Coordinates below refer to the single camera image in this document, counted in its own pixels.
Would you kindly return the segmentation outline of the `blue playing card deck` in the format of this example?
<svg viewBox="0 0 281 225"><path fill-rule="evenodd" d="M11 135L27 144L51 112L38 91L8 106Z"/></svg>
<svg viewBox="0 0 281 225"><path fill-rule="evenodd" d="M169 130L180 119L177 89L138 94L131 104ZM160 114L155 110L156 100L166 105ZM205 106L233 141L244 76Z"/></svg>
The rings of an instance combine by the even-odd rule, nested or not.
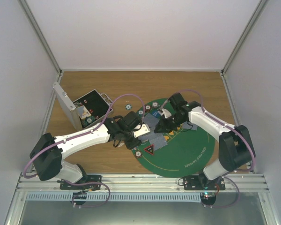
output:
<svg viewBox="0 0 281 225"><path fill-rule="evenodd" d="M141 140L142 143L145 143L149 140L148 136L140 136L139 139Z"/></svg>

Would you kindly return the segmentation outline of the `blue small blind button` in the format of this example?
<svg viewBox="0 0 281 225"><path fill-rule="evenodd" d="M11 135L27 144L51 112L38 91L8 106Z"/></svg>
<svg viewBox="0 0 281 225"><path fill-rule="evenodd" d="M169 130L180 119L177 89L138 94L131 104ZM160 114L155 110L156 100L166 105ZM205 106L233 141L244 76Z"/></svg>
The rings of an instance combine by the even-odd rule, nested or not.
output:
<svg viewBox="0 0 281 225"><path fill-rule="evenodd" d="M152 115L156 118L159 118L161 115L159 114L159 111L158 110L155 110L152 112Z"/></svg>

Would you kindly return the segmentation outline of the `black red triangular all-in button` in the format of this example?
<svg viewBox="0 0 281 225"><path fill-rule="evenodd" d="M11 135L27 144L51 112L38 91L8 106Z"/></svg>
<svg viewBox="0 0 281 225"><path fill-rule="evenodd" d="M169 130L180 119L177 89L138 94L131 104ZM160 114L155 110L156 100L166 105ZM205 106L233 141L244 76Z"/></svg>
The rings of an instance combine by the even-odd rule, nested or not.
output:
<svg viewBox="0 0 281 225"><path fill-rule="evenodd" d="M147 153L150 154L150 155L154 155L154 151L155 151L154 145L152 144L152 145L147 146L147 147L144 149L144 151L147 152Z"/></svg>

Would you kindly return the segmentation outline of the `blue orange 10 chip stack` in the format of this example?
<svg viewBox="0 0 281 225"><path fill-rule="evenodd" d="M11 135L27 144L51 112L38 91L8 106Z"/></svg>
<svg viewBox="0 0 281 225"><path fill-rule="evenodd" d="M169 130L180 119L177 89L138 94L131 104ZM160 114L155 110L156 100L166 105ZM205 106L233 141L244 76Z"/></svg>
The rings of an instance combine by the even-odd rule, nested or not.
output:
<svg viewBox="0 0 281 225"><path fill-rule="evenodd" d="M160 107L160 105L157 101L152 102L151 105L152 105L153 108L159 108Z"/></svg>

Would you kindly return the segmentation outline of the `blue 50 chips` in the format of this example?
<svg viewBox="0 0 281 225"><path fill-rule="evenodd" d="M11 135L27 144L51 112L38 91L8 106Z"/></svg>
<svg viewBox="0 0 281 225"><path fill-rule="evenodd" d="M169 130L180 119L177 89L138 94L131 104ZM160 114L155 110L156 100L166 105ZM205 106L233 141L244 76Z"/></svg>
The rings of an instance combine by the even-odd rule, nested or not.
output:
<svg viewBox="0 0 281 225"><path fill-rule="evenodd" d="M142 115L143 115L143 111L142 111L142 110L139 110L139 111L137 112L137 114L138 114L139 116L142 116Z"/></svg>

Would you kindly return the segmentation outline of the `blue green 50 chip stack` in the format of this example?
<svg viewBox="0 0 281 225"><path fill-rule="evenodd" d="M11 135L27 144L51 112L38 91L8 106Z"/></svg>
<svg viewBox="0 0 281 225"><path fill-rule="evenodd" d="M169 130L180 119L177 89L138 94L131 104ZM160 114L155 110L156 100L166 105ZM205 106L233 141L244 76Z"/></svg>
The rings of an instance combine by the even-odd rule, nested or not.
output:
<svg viewBox="0 0 281 225"><path fill-rule="evenodd" d="M127 110L131 110L132 106L131 106L130 104L127 104L127 105L125 106L125 108L126 108Z"/></svg>

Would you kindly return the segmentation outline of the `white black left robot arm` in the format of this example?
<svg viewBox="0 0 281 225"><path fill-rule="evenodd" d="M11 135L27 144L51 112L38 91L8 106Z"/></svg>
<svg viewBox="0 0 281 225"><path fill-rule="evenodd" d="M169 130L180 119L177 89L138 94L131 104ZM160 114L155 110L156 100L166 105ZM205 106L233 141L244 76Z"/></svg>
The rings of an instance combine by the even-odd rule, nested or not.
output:
<svg viewBox="0 0 281 225"><path fill-rule="evenodd" d="M69 181L76 189L87 185L87 175L79 164L71 164L65 159L88 147L108 143L123 142L128 149L140 145L140 136L150 132L149 127L135 112L125 117L116 116L69 135L52 136L46 133L40 137L30 153L30 164L41 181L59 178Z"/></svg>

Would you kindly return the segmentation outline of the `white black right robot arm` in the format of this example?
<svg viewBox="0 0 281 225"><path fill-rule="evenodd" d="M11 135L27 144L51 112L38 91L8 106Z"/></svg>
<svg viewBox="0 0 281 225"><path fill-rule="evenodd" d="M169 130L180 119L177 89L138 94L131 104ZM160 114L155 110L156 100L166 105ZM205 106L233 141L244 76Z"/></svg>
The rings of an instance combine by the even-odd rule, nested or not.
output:
<svg viewBox="0 0 281 225"><path fill-rule="evenodd" d="M164 105L160 106L158 111L161 118L155 127L155 133L168 133L176 130L180 124L190 122L202 128L219 143L218 159L206 166L199 174L200 188L210 189L217 178L247 163L251 163L251 168L254 167L256 153L246 126L236 126L217 118L207 111L202 103L185 101L179 92L173 94L164 103L170 103L174 113L170 113Z"/></svg>

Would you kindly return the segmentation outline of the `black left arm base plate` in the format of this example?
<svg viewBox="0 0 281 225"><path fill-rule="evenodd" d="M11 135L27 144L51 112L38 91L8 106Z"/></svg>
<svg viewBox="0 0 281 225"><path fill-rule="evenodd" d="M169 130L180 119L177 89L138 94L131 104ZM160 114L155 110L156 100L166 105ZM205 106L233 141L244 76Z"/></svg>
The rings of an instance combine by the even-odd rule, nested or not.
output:
<svg viewBox="0 0 281 225"><path fill-rule="evenodd" d="M88 192L88 191L100 190L101 185L99 184L81 185L81 184L90 183L90 182L97 183L101 181L102 181L102 175L87 175L85 179L80 179L78 182L75 183L75 185L69 184L64 180L58 180L57 182L60 184L59 188L61 190L81 190L83 192Z"/></svg>

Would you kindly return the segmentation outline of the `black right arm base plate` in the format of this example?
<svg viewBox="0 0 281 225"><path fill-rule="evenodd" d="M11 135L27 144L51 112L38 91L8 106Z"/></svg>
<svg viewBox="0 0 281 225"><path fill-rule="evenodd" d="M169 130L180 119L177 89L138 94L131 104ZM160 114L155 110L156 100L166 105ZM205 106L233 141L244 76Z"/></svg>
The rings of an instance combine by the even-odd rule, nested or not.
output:
<svg viewBox="0 0 281 225"><path fill-rule="evenodd" d="M216 178L209 180L201 175L189 175L182 178L183 187L185 190L193 191L217 191L225 190L225 183L223 178Z"/></svg>

